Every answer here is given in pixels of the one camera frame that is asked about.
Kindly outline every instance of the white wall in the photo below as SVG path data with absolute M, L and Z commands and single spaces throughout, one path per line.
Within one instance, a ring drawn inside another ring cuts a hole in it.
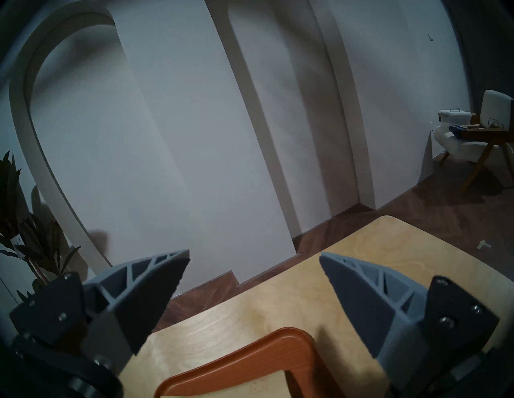
M 469 108 L 456 39 L 439 0 L 313 4 L 328 6 L 344 43 L 351 68 L 346 78 L 355 85 L 365 135 L 358 148 L 352 141 L 352 149 L 359 157 L 367 146 L 373 207 L 379 208 L 431 173 L 429 131 L 437 110 Z M 329 46 L 332 59 L 336 52 L 337 47 Z M 343 104 L 349 92 L 341 92 Z M 358 176 L 363 168 L 359 162 L 356 158 Z
M 207 1 L 291 236 L 358 202 L 337 85 L 307 0 Z
M 178 292 L 230 270 L 242 282 L 293 256 L 205 3 L 107 6 L 117 31 L 97 26 L 66 39 L 31 102 L 48 162 L 97 246 L 112 264 L 191 249 Z
M 440 0 L 400 0 L 401 9 L 414 37 L 426 82 L 426 120 L 430 130 L 440 125 L 439 109 L 471 109 L 464 63 L 455 32 Z M 432 156 L 444 151 L 433 139 Z
M 232 270 L 242 282 L 293 256 L 284 215 L 206 4 L 133 0 L 108 7 L 208 235 L 209 253 L 223 267 L 208 275 L 204 263 L 194 271 L 196 280 Z

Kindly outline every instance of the plywood table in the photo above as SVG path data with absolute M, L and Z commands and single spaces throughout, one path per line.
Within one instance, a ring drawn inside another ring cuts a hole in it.
M 393 217 L 380 217 L 326 251 L 394 268 L 426 287 L 434 275 L 454 280 L 501 319 L 486 348 L 501 342 L 512 321 L 513 282 L 469 254 Z M 165 378 L 286 326 L 311 334 L 348 398 L 383 397 L 389 381 L 344 314 L 318 257 L 152 334 L 120 375 L 125 397 L 151 397 Z

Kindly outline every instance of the chair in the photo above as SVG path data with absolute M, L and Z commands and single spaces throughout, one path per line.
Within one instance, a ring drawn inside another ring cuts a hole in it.
M 514 100 L 501 92 L 487 90 L 482 99 L 480 116 L 473 115 L 469 128 L 458 139 L 448 127 L 439 126 L 434 132 L 435 140 L 446 150 L 440 161 L 442 166 L 451 155 L 456 159 L 476 163 L 473 172 L 464 182 L 464 192 L 482 167 L 506 164 L 514 184 L 514 151 L 508 144 L 514 142 Z

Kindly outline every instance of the wooden floor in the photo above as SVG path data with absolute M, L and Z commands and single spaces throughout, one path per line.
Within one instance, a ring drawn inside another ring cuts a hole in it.
M 379 210 L 355 205 L 293 239 L 297 255 L 239 285 L 230 272 L 174 298 L 154 331 L 187 319 L 298 264 L 383 215 L 418 227 L 485 262 L 514 280 L 514 189 L 505 189 L 488 170 L 462 194 L 473 170 L 448 159 L 434 173 Z M 481 241 L 487 245 L 478 246 Z

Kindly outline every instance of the leaf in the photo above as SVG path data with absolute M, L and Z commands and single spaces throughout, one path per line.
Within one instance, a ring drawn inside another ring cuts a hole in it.
M 18 297 L 22 299 L 23 302 L 28 301 L 28 298 L 21 294 L 19 290 L 16 290 L 16 293 L 18 293 Z
M 0 253 L 5 254 L 6 256 L 19 258 L 18 254 L 16 254 L 15 252 L 8 252 L 7 250 L 0 250 Z
M 9 228 L 7 224 L 5 224 L 2 220 L 3 215 L 0 213 L 0 234 L 4 235 L 6 238 L 9 238 Z
M 34 260 L 34 262 L 39 268 L 51 272 L 52 274 L 59 275 L 59 270 L 57 269 L 56 262 L 53 259 L 43 257 L 41 260 Z
M 34 222 L 35 228 L 36 228 L 36 235 L 38 237 L 38 240 L 40 242 L 41 247 L 44 250 L 44 254 L 48 258 L 52 258 L 52 252 L 50 249 L 50 245 L 48 243 L 48 234 L 46 232 L 46 228 L 43 225 L 43 223 L 40 221 L 38 217 L 36 217 L 35 214 L 30 214 L 32 216 L 32 221 Z
M 8 170 L 10 167 L 9 159 L 6 157 L 9 156 L 9 152 L 4 156 L 4 160 L 0 163 L 0 211 L 5 211 L 6 204 L 6 196 L 7 196 L 7 176 Z
M 42 260 L 44 258 L 42 254 L 36 252 L 28 246 L 25 246 L 24 244 L 17 244 L 15 248 L 33 260 Z
M 61 236 L 63 234 L 63 230 L 61 229 L 59 223 L 54 220 L 52 220 L 50 228 L 52 233 L 51 251 L 53 257 L 53 255 L 57 252 L 57 250 L 59 250 L 59 247 L 61 246 Z
M 73 254 L 75 254 L 77 252 L 77 250 L 80 249 L 80 247 L 81 246 L 78 246 L 78 247 L 74 248 L 71 252 L 68 253 L 68 255 L 66 256 L 66 259 L 64 260 L 63 267 L 61 269 L 61 273 L 64 271 L 64 269 L 68 265 L 69 261 L 73 257 Z
M 39 248 L 40 245 L 35 233 L 35 226 L 30 219 L 26 218 L 20 223 L 20 235 L 26 246 Z
M 57 248 L 57 251 L 56 251 L 56 257 L 57 257 L 57 269 L 60 270 L 61 269 L 61 249 Z
M 0 243 L 8 249 L 14 250 L 14 246 L 12 245 L 11 241 L 3 235 L 0 235 Z
M 39 279 L 34 279 L 32 281 L 32 288 L 34 289 L 34 293 L 37 293 L 44 287 L 45 285 L 43 285 Z
M 12 157 L 11 167 L 8 169 L 7 177 L 7 202 L 5 204 L 6 210 L 12 213 L 15 217 L 16 212 L 16 191 L 18 188 L 18 182 L 20 180 L 21 170 L 16 170 L 16 163 L 14 162 L 14 156 Z M 4 214 L 4 217 L 8 218 L 10 214 Z

